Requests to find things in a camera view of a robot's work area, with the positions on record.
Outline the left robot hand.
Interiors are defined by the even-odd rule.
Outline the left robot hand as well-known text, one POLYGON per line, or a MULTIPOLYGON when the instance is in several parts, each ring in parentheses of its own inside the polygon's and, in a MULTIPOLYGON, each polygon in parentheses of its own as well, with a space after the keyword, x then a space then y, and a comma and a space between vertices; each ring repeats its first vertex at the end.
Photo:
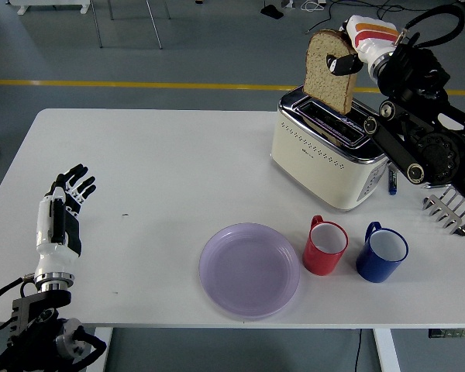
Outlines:
POLYGON ((78 164, 58 174, 39 204, 36 223, 36 252, 40 261, 35 276, 67 273, 81 255, 81 206, 95 189, 95 177, 78 164))

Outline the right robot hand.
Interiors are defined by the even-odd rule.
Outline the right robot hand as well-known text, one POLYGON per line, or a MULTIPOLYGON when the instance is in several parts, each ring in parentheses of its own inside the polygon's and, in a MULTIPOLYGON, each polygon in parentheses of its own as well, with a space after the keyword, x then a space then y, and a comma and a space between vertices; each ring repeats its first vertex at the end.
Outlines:
POLYGON ((367 66, 375 81, 396 49, 399 32, 396 26, 379 19, 352 15, 340 27, 353 48, 347 55, 328 54, 326 64, 331 74, 345 76, 359 72, 367 66))

